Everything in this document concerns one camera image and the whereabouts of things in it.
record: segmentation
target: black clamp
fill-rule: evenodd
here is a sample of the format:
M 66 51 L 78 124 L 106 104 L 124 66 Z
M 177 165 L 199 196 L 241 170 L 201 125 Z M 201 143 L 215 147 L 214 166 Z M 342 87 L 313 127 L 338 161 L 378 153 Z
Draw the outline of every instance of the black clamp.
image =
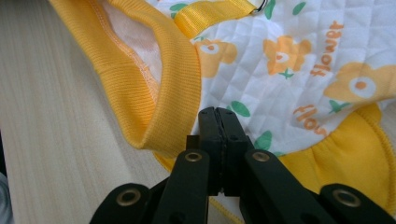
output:
M 351 187 L 305 189 L 275 155 L 254 149 L 234 112 L 209 107 L 198 119 L 200 135 L 188 136 L 168 178 L 112 190 L 91 223 L 203 224 L 219 192 L 240 197 L 246 223 L 396 223 Z

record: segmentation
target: metal ring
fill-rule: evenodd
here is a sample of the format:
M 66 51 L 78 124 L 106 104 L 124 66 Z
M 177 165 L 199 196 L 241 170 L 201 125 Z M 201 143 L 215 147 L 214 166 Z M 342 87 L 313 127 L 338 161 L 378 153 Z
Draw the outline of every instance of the metal ring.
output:
M 196 152 L 190 152 L 184 157 L 187 161 L 200 161 L 202 155 Z
M 348 197 L 350 197 L 350 198 L 352 199 L 352 201 L 342 198 L 342 197 L 341 197 L 342 194 L 345 194 L 345 195 L 347 195 Z M 359 207 L 359 206 L 361 206 L 361 200 L 360 200 L 358 197 L 356 197 L 355 194 L 353 194 L 353 193 L 351 193 L 351 192 L 349 192 L 349 191 L 347 191 L 347 190 L 344 190 L 344 189 L 335 189 L 335 190 L 332 192 L 332 196 L 333 196 L 339 203 L 342 203 L 342 204 L 344 204 L 344 205 L 346 205 L 346 206 L 349 206 L 349 207 Z
M 258 8 L 254 9 L 251 13 L 256 14 L 261 12 L 268 5 L 268 2 L 269 0 L 262 0 L 262 4 Z
M 133 194 L 131 199 L 125 199 L 125 195 Z M 135 204 L 139 201 L 141 197 L 140 191 L 138 189 L 126 189 L 117 196 L 117 203 L 123 207 Z
M 253 159 L 256 161 L 269 161 L 270 156 L 268 156 L 266 153 L 263 152 L 255 152 L 253 153 Z

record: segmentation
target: yellow fabric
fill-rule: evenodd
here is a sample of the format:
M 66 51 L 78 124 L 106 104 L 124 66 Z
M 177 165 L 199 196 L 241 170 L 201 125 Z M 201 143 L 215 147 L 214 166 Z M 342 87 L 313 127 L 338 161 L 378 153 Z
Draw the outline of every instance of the yellow fabric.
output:
M 248 0 L 199 1 L 183 7 L 175 16 L 175 24 L 186 37 L 193 38 L 211 25 L 243 18 L 254 9 Z
M 127 141 L 175 157 L 185 147 L 200 103 L 196 51 L 170 19 L 144 0 L 109 2 L 157 38 L 163 76 L 156 105 L 139 70 L 141 60 L 114 35 L 102 7 L 94 0 L 51 0 L 101 78 Z
M 378 106 L 368 105 L 350 114 L 323 141 L 279 159 L 316 193 L 327 184 L 345 184 L 394 214 L 396 164 L 391 144 L 379 127 L 380 120 Z M 175 161 L 155 156 L 165 169 L 172 170 Z M 220 204 L 213 204 L 229 217 Z

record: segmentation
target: quilted fabric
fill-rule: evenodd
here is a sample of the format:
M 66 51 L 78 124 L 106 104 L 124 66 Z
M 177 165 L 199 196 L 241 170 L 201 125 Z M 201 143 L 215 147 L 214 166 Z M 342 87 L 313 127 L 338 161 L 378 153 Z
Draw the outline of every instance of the quilted fabric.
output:
M 173 18 L 193 1 L 155 2 Z M 394 1 L 272 0 L 191 40 L 201 109 L 239 115 L 255 147 L 284 155 L 321 141 L 353 110 L 395 96 Z

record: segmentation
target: wooden table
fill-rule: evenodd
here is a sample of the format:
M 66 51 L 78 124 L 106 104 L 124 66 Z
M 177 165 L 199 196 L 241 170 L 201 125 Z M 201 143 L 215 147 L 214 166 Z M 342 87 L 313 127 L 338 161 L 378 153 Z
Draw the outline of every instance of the wooden table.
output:
M 0 2 L 0 56 L 16 223 L 88 223 L 115 187 L 168 176 L 149 151 L 125 142 L 90 62 L 47 1 Z M 393 105 L 384 116 L 393 142 L 395 115 Z M 229 222 L 210 208 L 209 223 Z

